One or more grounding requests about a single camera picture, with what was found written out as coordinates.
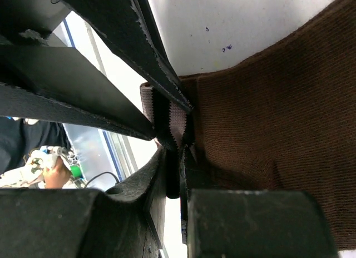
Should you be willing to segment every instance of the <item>brown cloth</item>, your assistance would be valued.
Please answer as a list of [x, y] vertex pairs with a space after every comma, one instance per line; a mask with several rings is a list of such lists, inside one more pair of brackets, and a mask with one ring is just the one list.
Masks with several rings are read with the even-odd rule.
[[356, 0], [233, 68], [182, 77], [198, 162], [221, 186], [310, 192], [356, 249]]

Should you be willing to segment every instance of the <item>green object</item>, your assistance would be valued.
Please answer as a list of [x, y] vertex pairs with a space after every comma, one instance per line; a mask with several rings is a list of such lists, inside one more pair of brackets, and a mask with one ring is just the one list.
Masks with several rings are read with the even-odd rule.
[[82, 176], [82, 170], [80, 169], [80, 166], [78, 165], [71, 165], [71, 171], [74, 177], [81, 177]]

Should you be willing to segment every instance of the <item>dark clothing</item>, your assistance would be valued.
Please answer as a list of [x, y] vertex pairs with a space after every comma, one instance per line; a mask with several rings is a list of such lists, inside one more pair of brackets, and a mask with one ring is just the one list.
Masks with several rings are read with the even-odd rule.
[[70, 148], [64, 127], [60, 123], [38, 121], [34, 125], [0, 117], [0, 174], [21, 167], [31, 151], [41, 146]]

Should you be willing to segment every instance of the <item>person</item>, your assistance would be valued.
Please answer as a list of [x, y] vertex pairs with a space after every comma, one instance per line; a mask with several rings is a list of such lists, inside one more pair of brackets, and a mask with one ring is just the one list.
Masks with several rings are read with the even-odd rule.
[[[29, 154], [41, 146], [71, 145], [62, 124], [55, 122], [0, 117], [0, 175], [25, 165]], [[58, 157], [55, 166], [43, 170], [46, 188], [62, 188], [70, 171]]]

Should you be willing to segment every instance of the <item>blue ink mark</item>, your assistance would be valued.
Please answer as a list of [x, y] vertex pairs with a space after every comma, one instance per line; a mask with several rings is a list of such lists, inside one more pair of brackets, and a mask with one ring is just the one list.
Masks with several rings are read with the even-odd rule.
[[232, 47], [232, 45], [230, 44], [230, 45], [228, 45], [228, 46], [226, 46], [225, 48], [222, 48], [222, 52], [225, 52], [225, 51], [227, 51], [228, 49], [232, 49], [233, 47]]

